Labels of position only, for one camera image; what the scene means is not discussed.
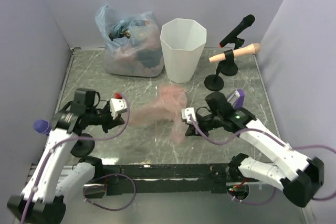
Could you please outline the pink plastic trash bag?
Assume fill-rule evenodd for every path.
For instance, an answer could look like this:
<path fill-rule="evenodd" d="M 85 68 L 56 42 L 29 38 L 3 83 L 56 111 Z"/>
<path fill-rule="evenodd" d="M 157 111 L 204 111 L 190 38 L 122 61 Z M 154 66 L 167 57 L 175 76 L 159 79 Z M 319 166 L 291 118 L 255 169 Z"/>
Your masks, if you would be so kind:
<path fill-rule="evenodd" d="M 186 89 L 177 84 L 159 86 L 157 97 L 146 105 L 131 110 L 129 124 L 132 126 L 149 126 L 159 121 L 172 121 L 170 139 L 180 144 L 185 139 L 185 123 L 181 110 L 187 106 Z"/>

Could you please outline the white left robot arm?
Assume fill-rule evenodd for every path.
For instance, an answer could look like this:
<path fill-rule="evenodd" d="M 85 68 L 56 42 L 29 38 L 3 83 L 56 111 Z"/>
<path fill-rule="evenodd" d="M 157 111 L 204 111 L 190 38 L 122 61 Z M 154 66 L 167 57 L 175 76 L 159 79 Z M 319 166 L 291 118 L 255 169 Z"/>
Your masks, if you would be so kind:
<path fill-rule="evenodd" d="M 127 98 L 116 93 L 99 108 L 99 92 L 79 88 L 69 101 L 46 123 L 42 133 L 48 135 L 41 159 L 19 195 L 12 195 L 7 209 L 20 223 L 61 223 L 66 204 L 85 183 L 103 179 L 102 160 L 91 157 L 97 139 L 83 134 L 88 126 L 101 126 L 105 133 L 116 126 L 126 129 L 130 112 Z"/>

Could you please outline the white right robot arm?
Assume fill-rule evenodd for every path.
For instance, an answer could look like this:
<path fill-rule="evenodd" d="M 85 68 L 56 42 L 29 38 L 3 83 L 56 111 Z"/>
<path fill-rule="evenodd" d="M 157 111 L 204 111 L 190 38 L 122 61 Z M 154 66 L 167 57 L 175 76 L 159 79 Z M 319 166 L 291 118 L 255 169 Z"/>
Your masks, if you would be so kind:
<path fill-rule="evenodd" d="M 187 136 L 200 135 L 208 139 L 211 130 L 222 127 L 231 135 L 229 143 L 238 137 L 254 146 L 271 162 L 262 163 L 246 154 L 238 154 L 229 163 L 229 175 L 235 181 L 251 178 L 272 185 L 283 192 L 294 205 L 304 208 L 324 184 L 324 163 L 310 158 L 282 141 L 243 107 L 233 106 L 219 91 L 205 101 L 209 114 L 200 116 L 194 108 L 181 110 L 182 120 L 189 125 Z"/>

